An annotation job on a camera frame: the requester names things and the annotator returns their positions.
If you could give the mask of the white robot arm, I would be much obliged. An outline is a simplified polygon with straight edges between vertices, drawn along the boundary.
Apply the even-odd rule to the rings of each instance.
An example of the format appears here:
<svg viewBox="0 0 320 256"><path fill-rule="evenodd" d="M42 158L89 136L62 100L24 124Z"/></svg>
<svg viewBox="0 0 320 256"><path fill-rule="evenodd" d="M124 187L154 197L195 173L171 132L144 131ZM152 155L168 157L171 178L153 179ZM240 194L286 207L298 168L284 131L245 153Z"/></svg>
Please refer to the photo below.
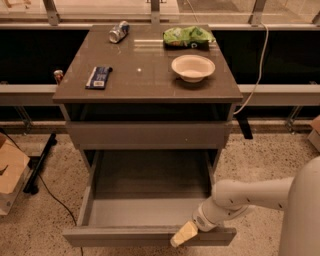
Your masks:
<svg viewBox="0 0 320 256"><path fill-rule="evenodd" d="M171 238L178 247L200 231L246 214L254 206L284 212L278 256L320 256L320 157L294 177L245 183L220 180L211 196Z"/></svg>

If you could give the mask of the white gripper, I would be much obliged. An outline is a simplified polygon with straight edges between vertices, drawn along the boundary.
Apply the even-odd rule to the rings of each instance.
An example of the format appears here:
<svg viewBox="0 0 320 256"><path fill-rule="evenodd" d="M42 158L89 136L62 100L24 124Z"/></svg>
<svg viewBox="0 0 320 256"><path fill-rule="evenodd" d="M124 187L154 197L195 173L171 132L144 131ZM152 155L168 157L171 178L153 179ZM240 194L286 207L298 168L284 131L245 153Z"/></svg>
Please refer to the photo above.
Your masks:
<svg viewBox="0 0 320 256"><path fill-rule="evenodd" d="M170 239L173 247L178 247L198 234L198 229L209 232L224 221L229 220L233 211L216 204L212 198L203 201L192 214L192 220L186 222Z"/></svg>

